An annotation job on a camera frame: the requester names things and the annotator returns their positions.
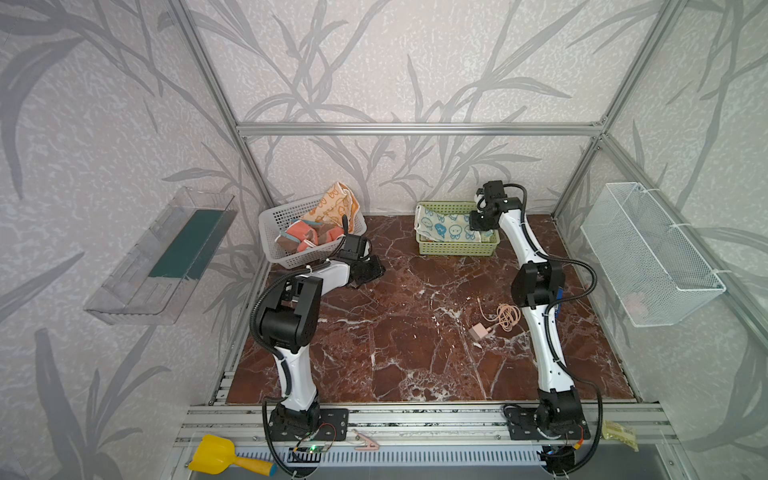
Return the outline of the teal patterned towel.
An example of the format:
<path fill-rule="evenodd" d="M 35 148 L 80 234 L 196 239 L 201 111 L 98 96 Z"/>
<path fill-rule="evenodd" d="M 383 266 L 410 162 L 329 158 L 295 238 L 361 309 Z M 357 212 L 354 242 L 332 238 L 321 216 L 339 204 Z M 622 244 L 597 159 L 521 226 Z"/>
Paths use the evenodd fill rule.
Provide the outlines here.
<path fill-rule="evenodd" d="M 468 214 L 443 214 L 422 205 L 416 208 L 417 239 L 428 242 L 489 243 L 493 231 L 473 231 Z"/>

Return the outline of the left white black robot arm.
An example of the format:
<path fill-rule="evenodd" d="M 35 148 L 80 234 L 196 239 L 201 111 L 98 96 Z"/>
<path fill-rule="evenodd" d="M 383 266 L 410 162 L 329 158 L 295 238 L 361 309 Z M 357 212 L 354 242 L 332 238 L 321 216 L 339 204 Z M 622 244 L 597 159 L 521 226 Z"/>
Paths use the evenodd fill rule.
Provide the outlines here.
<path fill-rule="evenodd" d="M 279 399 L 262 401 L 269 440 L 301 440 L 321 428 L 309 345 L 317 330 L 322 296 L 338 288 L 357 289 L 385 273 L 371 252 L 370 240 L 352 233 L 346 216 L 342 228 L 340 244 L 323 264 L 282 275 L 265 288 L 251 310 L 251 337 L 273 356 L 281 389 Z"/>

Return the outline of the red patterned towel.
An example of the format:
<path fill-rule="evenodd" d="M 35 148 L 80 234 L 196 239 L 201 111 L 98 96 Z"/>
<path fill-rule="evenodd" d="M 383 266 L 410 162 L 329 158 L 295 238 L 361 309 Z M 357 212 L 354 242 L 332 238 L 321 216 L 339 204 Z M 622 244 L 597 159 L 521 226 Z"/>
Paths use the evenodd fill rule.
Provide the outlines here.
<path fill-rule="evenodd" d="M 329 244 L 344 234 L 341 226 L 309 220 L 297 220 L 275 239 L 275 244 L 288 254 Z"/>

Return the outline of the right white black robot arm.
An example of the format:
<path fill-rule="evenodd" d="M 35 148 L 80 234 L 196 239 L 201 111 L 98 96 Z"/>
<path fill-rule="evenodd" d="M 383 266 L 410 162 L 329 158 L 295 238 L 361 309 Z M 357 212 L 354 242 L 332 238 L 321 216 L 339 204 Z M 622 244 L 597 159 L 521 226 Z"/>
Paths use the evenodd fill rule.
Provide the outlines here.
<path fill-rule="evenodd" d="M 476 231 L 500 230 L 517 256 L 519 268 L 511 296 L 528 325 L 538 370 L 538 405 L 503 407 L 512 439 L 591 440 L 597 443 L 603 422 L 599 387 L 578 377 L 566 365 L 556 327 L 564 303 L 595 289 L 595 269 L 582 261 L 549 255 L 536 239 L 527 217 L 527 190 L 517 183 L 486 182 L 476 191 L 469 226 Z M 564 295 L 564 266 L 585 269 L 590 286 L 572 297 Z"/>

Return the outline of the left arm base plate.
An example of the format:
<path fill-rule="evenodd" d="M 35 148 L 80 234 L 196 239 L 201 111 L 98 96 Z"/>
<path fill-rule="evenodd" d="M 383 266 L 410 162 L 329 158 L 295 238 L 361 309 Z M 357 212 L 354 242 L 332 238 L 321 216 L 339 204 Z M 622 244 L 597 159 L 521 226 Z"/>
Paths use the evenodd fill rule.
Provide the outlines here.
<path fill-rule="evenodd" d="M 313 412 L 295 412 L 283 408 L 269 414 L 267 429 L 273 441 L 298 441 L 306 438 L 326 442 L 344 441 L 350 411 L 346 408 L 321 407 Z"/>

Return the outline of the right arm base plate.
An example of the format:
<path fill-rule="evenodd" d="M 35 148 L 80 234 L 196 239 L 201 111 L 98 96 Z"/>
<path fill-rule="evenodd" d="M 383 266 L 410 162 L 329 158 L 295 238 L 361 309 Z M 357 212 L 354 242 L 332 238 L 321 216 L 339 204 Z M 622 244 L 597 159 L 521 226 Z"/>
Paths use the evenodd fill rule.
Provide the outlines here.
<path fill-rule="evenodd" d="M 526 407 L 510 403 L 502 407 L 502 414 L 512 440 L 583 442 L 592 438 L 582 413 L 543 404 Z"/>

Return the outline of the orange patterned towel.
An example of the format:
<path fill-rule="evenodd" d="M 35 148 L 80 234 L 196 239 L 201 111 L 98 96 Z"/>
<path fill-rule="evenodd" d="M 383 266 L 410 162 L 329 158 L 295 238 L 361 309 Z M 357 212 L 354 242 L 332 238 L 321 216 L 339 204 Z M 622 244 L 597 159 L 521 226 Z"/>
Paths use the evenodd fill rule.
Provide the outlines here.
<path fill-rule="evenodd" d="M 360 204 L 354 192 L 346 184 L 335 182 L 325 192 L 318 204 L 304 214 L 301 219 L 342 227 L 343 217 L 346 217 L 348 231 L 352 233 L 355 227 L 355 216 L 359 211 Z"/>

